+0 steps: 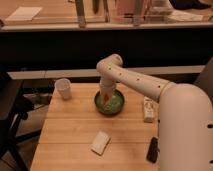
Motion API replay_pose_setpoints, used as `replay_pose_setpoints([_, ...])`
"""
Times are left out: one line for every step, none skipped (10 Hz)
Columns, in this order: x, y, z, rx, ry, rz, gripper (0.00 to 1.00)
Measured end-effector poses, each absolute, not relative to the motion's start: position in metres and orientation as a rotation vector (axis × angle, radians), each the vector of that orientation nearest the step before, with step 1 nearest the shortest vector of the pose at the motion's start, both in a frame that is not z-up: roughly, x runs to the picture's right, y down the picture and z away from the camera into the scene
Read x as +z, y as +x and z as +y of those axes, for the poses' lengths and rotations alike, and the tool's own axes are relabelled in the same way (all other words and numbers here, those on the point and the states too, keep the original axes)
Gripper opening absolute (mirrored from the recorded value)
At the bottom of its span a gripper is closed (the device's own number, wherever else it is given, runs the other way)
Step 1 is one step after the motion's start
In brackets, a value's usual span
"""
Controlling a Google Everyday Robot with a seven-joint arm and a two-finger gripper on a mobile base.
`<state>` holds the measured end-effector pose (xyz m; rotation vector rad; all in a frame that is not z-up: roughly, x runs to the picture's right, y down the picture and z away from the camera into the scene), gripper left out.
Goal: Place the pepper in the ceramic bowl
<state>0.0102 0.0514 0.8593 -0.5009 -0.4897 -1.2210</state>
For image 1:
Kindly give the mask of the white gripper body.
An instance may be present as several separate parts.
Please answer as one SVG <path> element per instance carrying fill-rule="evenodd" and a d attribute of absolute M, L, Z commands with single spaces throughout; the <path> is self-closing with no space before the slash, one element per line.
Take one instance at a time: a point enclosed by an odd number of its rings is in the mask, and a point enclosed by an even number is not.
<path fill-rule="evenodd" d="M 102 78 L 100 80 L 99 87 L 101 98 L 103 100 L 109 100 L 116 89 L 116 83 L 114 81 Z"/>

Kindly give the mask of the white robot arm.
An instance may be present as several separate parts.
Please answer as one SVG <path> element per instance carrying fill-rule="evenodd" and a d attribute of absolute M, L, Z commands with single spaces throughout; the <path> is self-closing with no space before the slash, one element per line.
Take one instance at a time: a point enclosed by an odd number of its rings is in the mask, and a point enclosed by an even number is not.
<path fill-rule="evenodd" d="M 213 171 L 213 103 L 201 88 L 127 70 L 118 54 L 96 69 L 102 94 L 120 82 L 159 104 L 158 171 Z"/>

